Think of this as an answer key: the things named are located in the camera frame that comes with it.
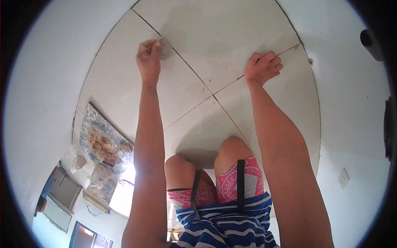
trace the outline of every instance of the window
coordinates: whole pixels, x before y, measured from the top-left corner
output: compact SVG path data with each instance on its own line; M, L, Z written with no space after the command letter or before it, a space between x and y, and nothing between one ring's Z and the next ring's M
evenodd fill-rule
M76 221L69 248L112 248L112 246L113 241Z

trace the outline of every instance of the white wall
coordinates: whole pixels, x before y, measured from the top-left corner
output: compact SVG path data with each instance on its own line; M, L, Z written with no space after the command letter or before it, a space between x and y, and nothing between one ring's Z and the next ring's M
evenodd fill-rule
M87 204L90 211L94 214L102 212L91 203L87 202ZM37 213L37 216L33 219L32 231L44 248L67 248L69 247L74 225L76 221L79 221L94 232L114 241L113 248L119 248L127 219L112 210L110 211L110 215L106 213L98 216L91 215L80 194L76 201L75 214L72 216L67 233L51 224L43 213Z
M384 65L360 42L366 29L343 0L277 0L313 59L321 113L317 182L335 247L355 247L378 210L390 163L383 145ZM345 167L350 182L337 181Z
M71 124L102 42L136 0L54 0L20 49L5 108L5 152L16 200L32 224L40 192L71 145Z

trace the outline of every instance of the wire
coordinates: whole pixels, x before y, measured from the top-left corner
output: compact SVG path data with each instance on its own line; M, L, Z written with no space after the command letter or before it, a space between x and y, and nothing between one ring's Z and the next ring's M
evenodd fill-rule
M92 212L90 211L90 209L88 208L88 204L87 204L87 202L85 201L84 197L83 197L83 200L84 200L84 202L85 202L85 205L87 206L88 212L89 212L90 214L92 214L93 216L98 216L98 215L100 215L100 214L102 214L102 213L106 213L106 212L102 212L102 213L99 213L99 214L94 214L94 213L92 213Z

